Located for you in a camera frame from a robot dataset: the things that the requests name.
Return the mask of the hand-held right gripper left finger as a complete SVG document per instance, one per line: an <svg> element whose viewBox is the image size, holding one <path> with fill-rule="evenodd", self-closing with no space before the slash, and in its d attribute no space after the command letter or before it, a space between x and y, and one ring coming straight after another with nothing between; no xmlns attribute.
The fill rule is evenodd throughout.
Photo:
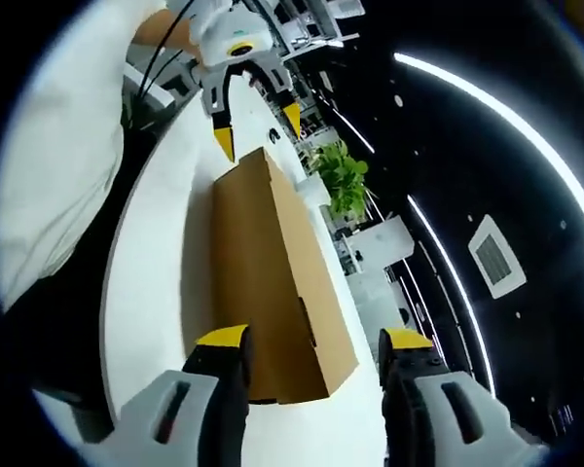
<svg viewBox="0 0 584 467"><path fill-rule="evenodd" d="M250 380L250 327L207 333L180 371L162 373L122 407L100 464L239 466Z"/></svg>

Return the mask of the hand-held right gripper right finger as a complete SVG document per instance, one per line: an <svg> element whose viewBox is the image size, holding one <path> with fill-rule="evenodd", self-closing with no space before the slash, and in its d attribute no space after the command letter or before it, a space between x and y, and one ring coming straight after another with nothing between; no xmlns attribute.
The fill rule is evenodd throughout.
<svg viewBox="0 0 584 467"><path fill-rule="evenodd" d="M379 378L386 466L538 466L549 452L414 330L380 330Z"/></svg>

